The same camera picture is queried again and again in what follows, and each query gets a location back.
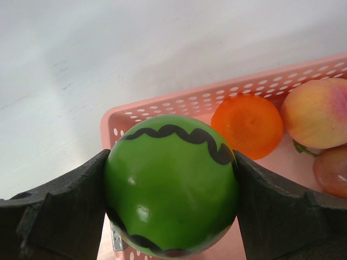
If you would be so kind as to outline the fake green fruit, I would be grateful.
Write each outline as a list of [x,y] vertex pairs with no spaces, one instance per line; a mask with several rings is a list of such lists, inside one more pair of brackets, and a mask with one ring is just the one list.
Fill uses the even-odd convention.
[[231,228],[240,199],[236,159],[206,123],[160,115],[130,128],[105,165],[110,221],[132,247],[164,259],[188,257]]

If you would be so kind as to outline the fake peach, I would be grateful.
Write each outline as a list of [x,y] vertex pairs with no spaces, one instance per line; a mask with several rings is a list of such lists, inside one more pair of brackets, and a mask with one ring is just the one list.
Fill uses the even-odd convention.
[[312,80],[293,89],[281,109],[285,130],[307,148],[346,144],[346,79]]

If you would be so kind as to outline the fake orange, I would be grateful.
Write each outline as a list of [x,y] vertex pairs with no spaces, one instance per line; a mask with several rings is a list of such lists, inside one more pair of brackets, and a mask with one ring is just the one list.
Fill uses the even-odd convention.
[[213,114],[211,127],[225,138],[232,149],[253,160],[272,153],[284,133],[275,105],[255,95],[225,99]]

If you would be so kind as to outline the fake brown pink fruit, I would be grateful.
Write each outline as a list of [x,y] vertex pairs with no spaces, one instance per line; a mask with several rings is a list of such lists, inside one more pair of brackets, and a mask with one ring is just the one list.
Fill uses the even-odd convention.
[[346,146],[322,151],[314,160],[313,174],[325,193],[346,199]]

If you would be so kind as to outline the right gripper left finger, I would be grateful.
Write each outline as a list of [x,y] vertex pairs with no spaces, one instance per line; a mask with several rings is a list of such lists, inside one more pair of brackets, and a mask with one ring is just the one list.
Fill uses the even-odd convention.
[[105,149],[78,168],[1,200],[1,259],[96,259],[105,218]]

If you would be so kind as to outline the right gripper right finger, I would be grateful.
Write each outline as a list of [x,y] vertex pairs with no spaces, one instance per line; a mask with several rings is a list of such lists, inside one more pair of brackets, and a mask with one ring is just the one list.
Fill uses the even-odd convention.
[[295,183],[236,151],[237,218],[247,259],[346,259],[346,200]]

